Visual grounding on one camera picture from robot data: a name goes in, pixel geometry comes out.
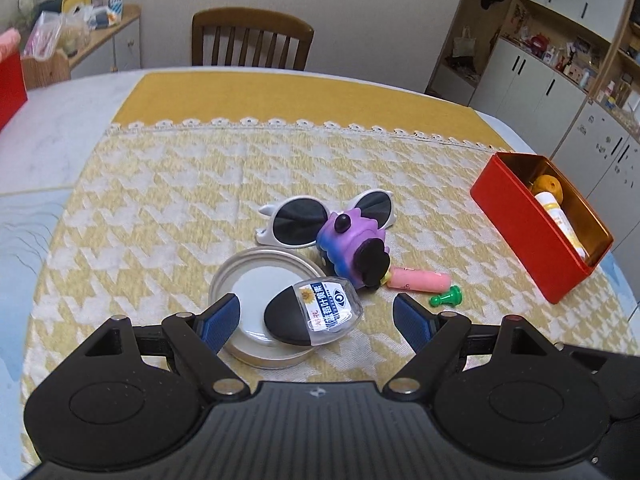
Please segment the black cabinet handle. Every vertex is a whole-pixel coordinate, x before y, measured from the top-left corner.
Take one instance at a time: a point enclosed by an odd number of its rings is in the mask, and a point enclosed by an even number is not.
[[[620,145],[620,142],[622,142],[622,137],[620,137],[620,138],[618,139],[618,142],[617,142],[617,143],[616,143],[616,145],[613,147],[613,150],[611,150],[611,155],[613,155],[613,154],[616,152],[616,150],[617,150],[618,146]]]
[[[627,146],[626,146],[625,151],[624,151],[624,152],[622,152],[622,155],[620,155],[620,158],[618,159],[618,163],[619,163],[619,164],[620,164],[620,161],[622,160],[622,157],[624,157],[624,156],[625,156],[626,151],[627,151],[628,149],[629,149],[629,145],[627,145]]]

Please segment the wooden chair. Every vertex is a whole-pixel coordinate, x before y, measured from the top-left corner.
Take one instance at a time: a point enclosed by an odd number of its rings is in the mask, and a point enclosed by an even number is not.
[[[43,88],[71,79],[71,70],[65,53],[57,50],[46,61],[38,61],[33,57],[23,57],[22,75],[24,76],[24,86],[27,90]]]
[[[211,56],[211,64],[214,66],[218,64],[220,33],[222,28],[230,29],[226,46],[225,66],[231,65],[237,28],[244,28],[238,66],[244,66],[246,62],[251,30],[260,31],[255,43],[252,66],[258,66],[260,62],[264,33],[271,33],[271,41],[265,62],[265,67],[267,68],[273,67],[278,35],[286,37],[280,54],[278,68],[284,68],[286,66],[291,38],[298,40],[296,57],[293,61],[293,70],[305,69],[306,57],[309,54],[311,41],[314,38],[314,30],[308,23],[303,22],[295,16],[275,12],[274,10],[250,9],[247,7],[221,7],[219,9],[201,10],[193,15],[193,21],[191,22],[191,65],[193,66],[203,65],[205,28],[215,28],[213,53]]]

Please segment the marble tabletop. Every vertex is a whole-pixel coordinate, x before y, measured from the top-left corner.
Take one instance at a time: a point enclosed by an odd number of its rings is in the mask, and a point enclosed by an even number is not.
[[[28,102],[0,132],[0,480],[24,473],[19,436],[22,348],[51,233],[94,146],[148,72],[158,71],[105,74],[31,91]],[[515,151],[533,153],[504,123],[479,115]],[[640,336],[640,314],[632,316],[636,300],[622,272],[610,255],[601,265]]]

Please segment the houndstooth patterned tablecloth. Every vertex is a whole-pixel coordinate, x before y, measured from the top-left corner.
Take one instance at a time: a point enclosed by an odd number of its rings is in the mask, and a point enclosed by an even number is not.
[[[208,306],[209,282],[255,245],[257,209],[296,194],[339,208],[363,190],[393,191],[392,263],[448,270],[473,322],[521,314],[551,341],[638,352],[609,283],[597,269],[557,305],[540,294],[469,189],[492,150],[437,136],[308,121],[225,120],[145,128],[115,125],[88,161],[54,232],[28,329],[23,401],[97,326],[124,313],[134,324]],[[315,250],[304,251],[318,260]],[[412,355],[392,322],[396,292],[365,300],[356,330],[286,370],[223,359],[258,380],[383,383]],[[428,295],[413,294],[426,304]],[[24,459],[37,458],[24,437]]]

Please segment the white sunglasses frame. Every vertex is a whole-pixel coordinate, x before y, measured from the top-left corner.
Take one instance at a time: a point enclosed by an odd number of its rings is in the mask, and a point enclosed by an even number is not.
[[[366,191],[363,191],[362,193],[360,193],[358,196],[356,196],[356,197],[352,198],[351,200],[349,200],[349,203],[347,204],[347,209],[344,209],[343,211],[336,211],[336,212],[338,214],[341,214],[341,213],[343,213],[345,211],[349,211],[349,210],[355,208],[356,204],[360,200],[362,200],[368,194],[371,194],[371,193],[374,193],[374,192],[382,192],[382,193],[385,193],[389,197],[389,202],[391,202],[391,211],[389,212],[389,218],[386,220],[386,222],[382,226],[382,228],[386,229],[388,227],[391,227],[396,222],[396,207],[395,207],[394,201],[393,201],[394,194],[391,191],[388,191],[386,189],[378,189],[378,188],[376,188],[376,189],[367,189]],[[258,242],[260,245],[267,245],[267,246],[272,246],[272,247],[282,247],[282,248],[286,248],[286,249],[303,249],[305,247],[314,246],[316,244],[315,240],[313,242],[311,242],[311,243],[302,244],[302,245],[287,245],[287,244],[283,244],[273,234],[273,223],[275,221],[276,215],[278,214],[278,211],[280,211],[280,209],[282,209],[282,207],[287,205],[289,202],[293,202],[294,200],[298,200],[300,198],[308,198],[310,200],[315,200],[320,205],[322,205],[322,207],[324,207],[324,210],[326,211],[327,217],[330,216],[331,210],[326,206],[326,204],[322,200],[320,200],[319,198],[316,198],[315,196],[310,196],[310,195],[297,195],[297,196],[292,196],[290,198],[287,198],[286,200],[283,200],[282,202],[280,202],[278,204],[265,204],[260,209],[258,209],[258,212],[260,214],[265,215],[265,216],[269,216],[269,223],[267,224],[267,227],[265,227],[263,229],[256,229],[255,230],[255,241]]]

